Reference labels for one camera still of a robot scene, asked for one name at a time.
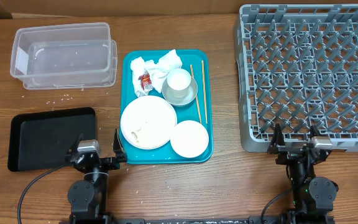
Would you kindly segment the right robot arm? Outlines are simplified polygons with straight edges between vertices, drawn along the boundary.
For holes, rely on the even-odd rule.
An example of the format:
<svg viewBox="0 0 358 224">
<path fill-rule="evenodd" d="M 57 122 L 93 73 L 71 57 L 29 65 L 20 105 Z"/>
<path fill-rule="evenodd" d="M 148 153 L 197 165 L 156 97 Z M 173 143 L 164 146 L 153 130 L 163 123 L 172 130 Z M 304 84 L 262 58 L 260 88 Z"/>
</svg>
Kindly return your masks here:
<svg viewBox="0 0 358 224">
<path fill-rule="evenodd" d="M 333 211 L 339 187 L 337 183 L 325 177 L 318 177 L 314 172 L 314 166 L 324 162 L 332 151 L 330 138 L 322 136 L 316 126 L 310 127 L 308 143 L 297 142 L 290 145 L 285 142 L 282 129 L 277 123 L 267 152 L 277 155 L 276 164 L 286 166 L 291 187 L 266 204 L 260 221 L 285 224 L 334 223 L 334 218 L 328 216 L 328 213 Z M 269 206 L 289 193 L 293 194 L 294 207 L 275 218 L 265 218 Z"/>
</svg>

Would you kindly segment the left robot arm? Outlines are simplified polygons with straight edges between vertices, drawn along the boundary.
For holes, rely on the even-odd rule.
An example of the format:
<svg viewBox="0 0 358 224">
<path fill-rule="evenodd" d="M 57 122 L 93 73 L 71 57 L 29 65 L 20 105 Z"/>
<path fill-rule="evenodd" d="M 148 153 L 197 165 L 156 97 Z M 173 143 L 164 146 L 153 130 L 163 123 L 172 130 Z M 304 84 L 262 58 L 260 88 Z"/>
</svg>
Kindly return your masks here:
<svg viewBox="0 0 358 224">
<path fill-rule="evenodd" d="M 71 205 L 70 223 L 116 223 L 107 211 L 108 179 L 110 170 L 120 169 L 127 162 L 119 131 L 114 132 L 113 157 L 101 157 L 97 140 L 84 140 L 80 134 L 66 153 L 65 160 L 76 170 L 84 173 L 82 180 L 68 190 Z"/>
</svg>

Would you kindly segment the white cup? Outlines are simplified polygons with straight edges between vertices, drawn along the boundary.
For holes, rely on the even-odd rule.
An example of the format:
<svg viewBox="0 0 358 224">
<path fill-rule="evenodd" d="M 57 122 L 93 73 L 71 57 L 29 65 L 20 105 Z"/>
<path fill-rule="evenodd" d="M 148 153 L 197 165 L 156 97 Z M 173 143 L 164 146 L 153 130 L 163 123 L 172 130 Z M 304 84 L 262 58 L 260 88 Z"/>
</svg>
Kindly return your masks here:
<svg viewBox="0 0 358 224">
<path fill-rule="evenodd" d="M 167 84 L 173 96 L 183 98 L 187 95 L 191 83 L 191 75 L 188 71 L 182 68 L 173 69 L 167 77 Z"/>
</svg>

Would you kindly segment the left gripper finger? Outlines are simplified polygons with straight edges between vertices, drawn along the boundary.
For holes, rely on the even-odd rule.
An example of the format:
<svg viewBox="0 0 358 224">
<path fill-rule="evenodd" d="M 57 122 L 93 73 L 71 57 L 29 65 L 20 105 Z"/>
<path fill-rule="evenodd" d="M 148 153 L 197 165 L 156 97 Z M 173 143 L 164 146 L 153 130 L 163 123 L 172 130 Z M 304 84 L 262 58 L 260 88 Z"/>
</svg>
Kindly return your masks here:
<svg viewBox="0 0 358 224">
<path fill-rule="evenodd" d="M 114 142 L 113 142 L 113 151 L 116 155 L 118 162 L 127 162 L 127 154 L 124 150 L 124 146 L 120 140 L 119 130 L 115 129 L 114 132 Z"/>
<path fill-rule="evenodd" d="M 79 134 L 76 140 L 74 141 L 73 145 L 67 150 L 66 152 L 66 159 L 71 159 L 73 155 L 78 152 L 78 146 L 80 142 L 83 140 L 83 134 Z"/>
</svg>

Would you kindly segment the grey small bowl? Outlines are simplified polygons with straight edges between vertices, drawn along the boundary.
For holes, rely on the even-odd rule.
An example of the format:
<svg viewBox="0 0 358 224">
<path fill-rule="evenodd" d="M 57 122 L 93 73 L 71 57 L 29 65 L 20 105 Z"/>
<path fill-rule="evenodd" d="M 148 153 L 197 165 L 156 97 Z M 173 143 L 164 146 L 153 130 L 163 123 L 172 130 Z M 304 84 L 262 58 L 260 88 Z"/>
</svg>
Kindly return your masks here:
<svg viewBox="0 0 358 224">
<path fill-rule="evenodd" d="M 171 91 L 171 89 L 167 84 L 167 81 L 165 80 L 162 86 L 162 95 L 171 105 L 183 107 L 189 105 L 195 99 L 194 89 L 195 89 L 195 84 L 194 81 L 192 81 L 192 77 L 191 77 L 191 83 L 187 95 L 183 98 L 177 98 L 173 96 L 173 92 Z"/>
</svg>

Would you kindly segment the white napkin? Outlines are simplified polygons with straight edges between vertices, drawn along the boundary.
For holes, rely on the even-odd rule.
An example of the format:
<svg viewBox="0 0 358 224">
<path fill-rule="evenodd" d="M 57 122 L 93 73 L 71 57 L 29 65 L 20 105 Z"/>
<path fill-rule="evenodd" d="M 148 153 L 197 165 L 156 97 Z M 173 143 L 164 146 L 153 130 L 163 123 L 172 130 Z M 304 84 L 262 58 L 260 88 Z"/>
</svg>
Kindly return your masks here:
<svg viewBox="0 0 358 224">
<path fill-rule="evenodd" d="M 130 68 L 132 70 L 132 83 L 137 97 L 146 96 L 149 94 L 149 92 L 147 93 L 142 89 L 140 85 L 140 80 L 138 80 L 141 75 L 148 73 L 144 66 L 145 61 L 142 57 L 135 58 L 130 65 Z"/>
<path fill-rule="evenodd" d="M 173 49 L 159 58 L 157 63 L 154 63 L 153 60 L 146 61 L 144 68 L 150 75 L 153 88 L 161 93 L 162 85 L 168 74 L 174 69 L 181 68 L 182 65 L 181 58 L 177 55 L 177 51 Z"/>
</svg>

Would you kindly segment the red snack wrapper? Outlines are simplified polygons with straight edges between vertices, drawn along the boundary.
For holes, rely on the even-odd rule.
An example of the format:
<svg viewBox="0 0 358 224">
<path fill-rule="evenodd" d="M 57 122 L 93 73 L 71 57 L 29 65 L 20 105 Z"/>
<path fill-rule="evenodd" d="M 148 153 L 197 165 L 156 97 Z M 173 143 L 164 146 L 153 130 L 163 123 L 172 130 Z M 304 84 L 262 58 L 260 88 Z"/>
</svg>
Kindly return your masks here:
<svg viewBox="0 0 358 224">
<path fill-rule="evenodd" d="M 148 73 L 141 75 L 138 80 L 140 80 L 140 85 L 145 92 L 148 93 L 154 88 L 150 79 L 150 75 Z"/>
</svg>

